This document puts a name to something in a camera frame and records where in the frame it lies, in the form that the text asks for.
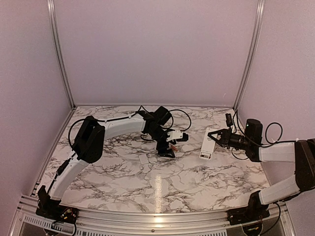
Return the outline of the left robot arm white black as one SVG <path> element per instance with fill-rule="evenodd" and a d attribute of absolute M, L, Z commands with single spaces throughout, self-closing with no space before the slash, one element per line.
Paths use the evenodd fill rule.
<path fill-rule="evenodd" d="M 60 202 L 69 185 L 88 165 L 102 157 L 104 141 L 116 136 L 141 132 L 148 134 L 157 143 L 157 153 L 162 157 L 173 158 L 174 151 L 169 146 L 169 135 L 162 129 L 171 118 L 170 112 L 163 106 L 155 112 L 140 110 L 128 117 L 98 120 L 93 116 L 81 119 L 82 125 L 73 142 L 69 142 L 72 152 L 57 169 L 50 186 L 41 186 L 37 194 L 45 201 L 43 211 L 52 219 L 62 215 Z"/>

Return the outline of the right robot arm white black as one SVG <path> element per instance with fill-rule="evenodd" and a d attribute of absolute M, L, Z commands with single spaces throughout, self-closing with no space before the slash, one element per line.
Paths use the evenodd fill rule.
<path fill-rule="evenodd" d="M 239 135 L 231 128 L 211 131 L 207 136 L 222 148 L 240 149 L 252 162 L 291 162 L 295 165 L 292 176 L 270 187 L 256 191 L 249 198 L 249 206 L 244 209 L 248 220 L 255 220 L 263 206 L 298 196 L 315 188 L 315 141 L 275 141 L 263 145 L 263 125 L 256 119 L 248 119 L 244 132 Z"/>

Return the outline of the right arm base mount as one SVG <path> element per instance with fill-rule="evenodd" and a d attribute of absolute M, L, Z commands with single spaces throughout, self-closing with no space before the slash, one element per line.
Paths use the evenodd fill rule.
<path fill-rule="evenodd" d="M 249 223 L 270 216 L 268 210 L 269 205 L 263 205 L 261 203 L 259 193 L 260 191 L 256 191 L 250 195 L 247 206 L 227 211 L 227 219 L 230 222 L 230 225 Z"/>

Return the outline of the white battery cover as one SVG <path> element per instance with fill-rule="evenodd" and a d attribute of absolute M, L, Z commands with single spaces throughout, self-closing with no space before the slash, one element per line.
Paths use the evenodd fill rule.
<path fill-rule="evenodd" d="M 146 154 L 139 155 L 139 161 L 142 165 L 149 164 L 149 161 L 148 161 Z"/>

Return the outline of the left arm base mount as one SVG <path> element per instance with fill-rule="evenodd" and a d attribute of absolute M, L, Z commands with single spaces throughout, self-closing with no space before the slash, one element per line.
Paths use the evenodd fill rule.
<path fill-rule="evenodd" d="M 35 214 L 57 222 L 75 224 L 77 221 L 78 209 L 74 207 L 60 205 L 61 200 L 52 200 L 45 190 L 45 185 L 41 186 L 38 193 L 38 205 Z"/>

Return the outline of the white remote control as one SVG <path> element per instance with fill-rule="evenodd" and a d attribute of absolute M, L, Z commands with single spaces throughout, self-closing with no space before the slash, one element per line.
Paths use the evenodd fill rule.
<path fill-rule="evenodd" d="M 215 144 L 216 143 L 213 140 L 211 140 L 210 138 L 208 138 L 208 136 L 207 136 L 207 129 L 205 131 L 205 135 L 204 135 L 204 138 L 203 138 L 200 154 L 210 154 L 211 158 L 212 158 L 212 155 L 213 155 L 214 150 L 215 150 Z"/>

